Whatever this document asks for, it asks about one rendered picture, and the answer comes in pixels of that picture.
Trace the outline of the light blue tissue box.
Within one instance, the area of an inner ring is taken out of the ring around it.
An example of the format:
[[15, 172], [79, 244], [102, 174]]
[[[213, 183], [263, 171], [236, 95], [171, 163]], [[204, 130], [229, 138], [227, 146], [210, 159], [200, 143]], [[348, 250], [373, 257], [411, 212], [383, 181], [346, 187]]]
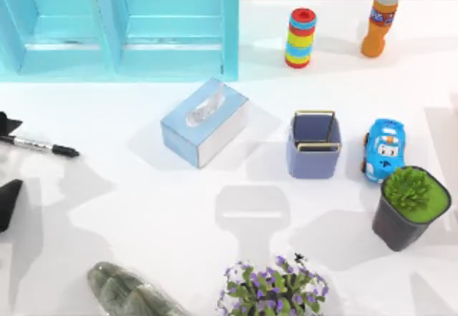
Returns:
[[244, 129], [249, 99], [210, 79], [161, 120], [164, 145], [202, 168]]

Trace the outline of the stack of coloured rings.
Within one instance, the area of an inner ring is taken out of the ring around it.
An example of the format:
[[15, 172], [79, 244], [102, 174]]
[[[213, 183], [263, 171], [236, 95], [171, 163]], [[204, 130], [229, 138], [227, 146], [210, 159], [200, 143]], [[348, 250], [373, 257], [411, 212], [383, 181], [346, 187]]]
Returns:
[[307, 8], [291, 12], [286, 40], [285, 62], [289, 67], [302, 69], [311, 60], [316, 27], [316, 14]]

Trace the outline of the light blue rack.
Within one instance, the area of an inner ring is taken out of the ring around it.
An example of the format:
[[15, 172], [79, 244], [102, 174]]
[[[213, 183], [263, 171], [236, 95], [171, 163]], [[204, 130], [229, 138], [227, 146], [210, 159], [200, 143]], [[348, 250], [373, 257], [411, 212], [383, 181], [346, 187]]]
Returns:
[[0, 0], [0, 82], [238, 77], [239, 0]]

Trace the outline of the purple flowering potted plant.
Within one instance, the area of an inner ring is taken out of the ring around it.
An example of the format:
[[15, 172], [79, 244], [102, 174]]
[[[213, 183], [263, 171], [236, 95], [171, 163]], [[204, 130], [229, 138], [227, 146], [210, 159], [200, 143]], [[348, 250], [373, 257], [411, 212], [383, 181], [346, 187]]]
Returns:
[[329, 286], [306, 263], [300, 253], [294, 254], [293, 263], [277, 256], [263, 270], [236, 262], [224, 273], [217, 310], [222, 316], [321, 316]]

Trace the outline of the blue toy car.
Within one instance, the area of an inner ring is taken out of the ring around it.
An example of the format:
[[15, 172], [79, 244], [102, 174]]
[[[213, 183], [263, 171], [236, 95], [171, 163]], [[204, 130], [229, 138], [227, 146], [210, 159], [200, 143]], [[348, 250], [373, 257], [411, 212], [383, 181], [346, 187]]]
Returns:
[[376, 119], [364, 137], [361, 171], [365, 177], [382, 183], [396, 168], [404, 167], [406, 132], [394, 119]]

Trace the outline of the orange bottle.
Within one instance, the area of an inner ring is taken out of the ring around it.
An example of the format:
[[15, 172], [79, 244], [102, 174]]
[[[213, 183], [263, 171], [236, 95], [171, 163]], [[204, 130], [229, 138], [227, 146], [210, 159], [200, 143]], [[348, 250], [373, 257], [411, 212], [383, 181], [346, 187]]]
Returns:
[[369, 27], [361, 43], [361, 53], [378, 57], [385, 47], [385, 36], [391, 28], [399, 0], [374, 0], [369, 15]]

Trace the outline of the grey green leafy object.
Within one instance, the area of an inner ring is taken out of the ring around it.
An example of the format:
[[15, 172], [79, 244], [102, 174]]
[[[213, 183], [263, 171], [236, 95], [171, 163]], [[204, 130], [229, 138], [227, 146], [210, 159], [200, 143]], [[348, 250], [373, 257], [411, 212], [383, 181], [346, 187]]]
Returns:
[[159, 287], [111, 262], [96, 263], [87, 282], [107, 316], [192, 316]]

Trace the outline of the dark pot with green plant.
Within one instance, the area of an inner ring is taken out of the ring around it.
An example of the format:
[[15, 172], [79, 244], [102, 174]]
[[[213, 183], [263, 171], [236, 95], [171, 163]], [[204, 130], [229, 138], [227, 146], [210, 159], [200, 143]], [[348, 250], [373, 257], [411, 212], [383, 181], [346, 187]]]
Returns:
[[380, 187], [372, 230], [395, 252], [417, 241], [452, 204], [447, 188], [418, 166], [398, 168]]

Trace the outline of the black and white marker pen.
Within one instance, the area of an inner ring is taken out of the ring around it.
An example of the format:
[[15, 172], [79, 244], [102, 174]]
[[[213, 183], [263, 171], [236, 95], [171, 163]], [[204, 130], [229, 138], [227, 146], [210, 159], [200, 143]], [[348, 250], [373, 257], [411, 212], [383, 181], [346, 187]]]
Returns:
[[15, 145], [18, 147], [23, 147], [25, 149], [37, 150], [42, 152], [51, 152], [55, 155], [60, 155], [69, 158], [75, 158], [80, 155], [80, 153], [76, 149], [71, 147], [66, 147], [58, 144], [50, 144], [31, 139], [24, 139], [10, 135], [0, 135], [0, 142]]

